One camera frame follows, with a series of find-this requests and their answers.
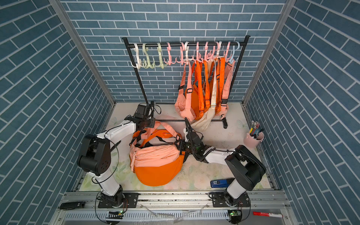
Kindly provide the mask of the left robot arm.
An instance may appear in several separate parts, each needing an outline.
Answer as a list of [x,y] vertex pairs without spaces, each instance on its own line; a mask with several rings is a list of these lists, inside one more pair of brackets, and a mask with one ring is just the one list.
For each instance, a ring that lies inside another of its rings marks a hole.
[[93,183],[101,187],[100,201],[105,206],[120,208],[128,206],[122,186],[116,181],[111,171],[111,152],[118,150],[122,139],[155,126],[155,104],[139,104],[134,115],[127,116],[122,123],[97,135],[86,135],[77,159],[77,165],[92,176]]

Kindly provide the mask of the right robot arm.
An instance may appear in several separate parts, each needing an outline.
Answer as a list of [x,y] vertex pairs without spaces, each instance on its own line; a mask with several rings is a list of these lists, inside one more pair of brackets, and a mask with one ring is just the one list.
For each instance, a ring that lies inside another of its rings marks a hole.
[[205,145],[185,118],[185,139],[181,141],[180,150],[192,154],[194,158],[203,163],[227,165],[231,170],[234,180],[224,191],[222,200],[230,207],[240,203],[240,196],[247,191],[252,191],[266,173],[264,164],[254,156],[244,145],[234,149],[220,149]]

